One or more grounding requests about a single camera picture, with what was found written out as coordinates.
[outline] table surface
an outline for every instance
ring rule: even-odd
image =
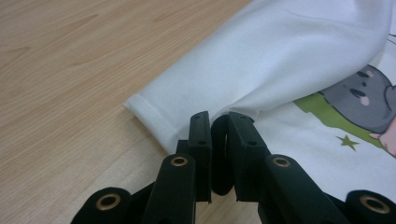
[[[122,104],[248,0],[0,2],[0,222],[70,223],[91,194],[155,180],[160,145]],[[260,223],[234,194],[197,223]]]

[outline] white fabric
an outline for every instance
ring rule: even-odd
[[[291,155],[330,194],[344,199],[353,189],[374,189],[395,202],[390,183],[396,183],[396,167],[387,152],[378,149],[375,156],[385,158],[389,168],[375,164],[362,171],[389,169],[375,178],[388,178],[385,187],[356,180],[355,166],[348,164],[356,160],[350,159],[355,152],[334,154],[333,133],[304,129],[299,121],[316,119],[291,103],[369,63],[387,41],[391,12],[390,0],[253,1],[125,106],[169,153],[175,152],[178,139],[188,138],[191,115],[207,110],[213,121],[228,111],[243,113],[256,120],[272,152]],[[355,157],[371,159],[364,153]],[[345,169],[345,175],[337,174]],[[349,177],[350,183],[340,187],[339,181]]]

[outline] cartoon character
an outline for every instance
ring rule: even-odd
[[[396,87],[371,65],[320,92],[345,119],[396,156]]]

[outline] cartoon print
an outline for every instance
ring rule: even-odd
[[[319,93],[321,97],[311,95],[294,103],[305,112],[314,113],[327,126],[341,128],[367,142],[378,140],[380,147],[396,157],[396,87],[381,71],[367,65]],[[320,98],[324,98],[326,104],[321,103]],[[318,109],[320,104],[330,105],[336,113],[331,113],[329,108]]]
[[[342,116],[372,133],[384,133],[396,116],[396,90],[371,65],[321,93]]]

